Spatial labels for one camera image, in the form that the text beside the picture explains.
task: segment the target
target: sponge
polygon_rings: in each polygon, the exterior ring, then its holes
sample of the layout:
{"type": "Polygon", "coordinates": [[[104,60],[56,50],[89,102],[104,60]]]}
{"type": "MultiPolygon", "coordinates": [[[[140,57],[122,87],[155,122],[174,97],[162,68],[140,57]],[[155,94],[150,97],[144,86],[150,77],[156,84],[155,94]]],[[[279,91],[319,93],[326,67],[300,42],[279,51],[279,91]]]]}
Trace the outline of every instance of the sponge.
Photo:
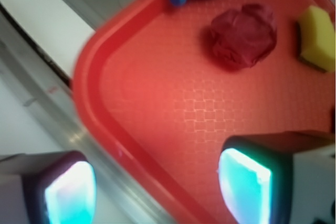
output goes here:
{"type": "Polygon", "coordinates": [[[327,72],[335,72],[335,30],[328,13],[310,6],[299,17],[300,56],[327,72]]]}

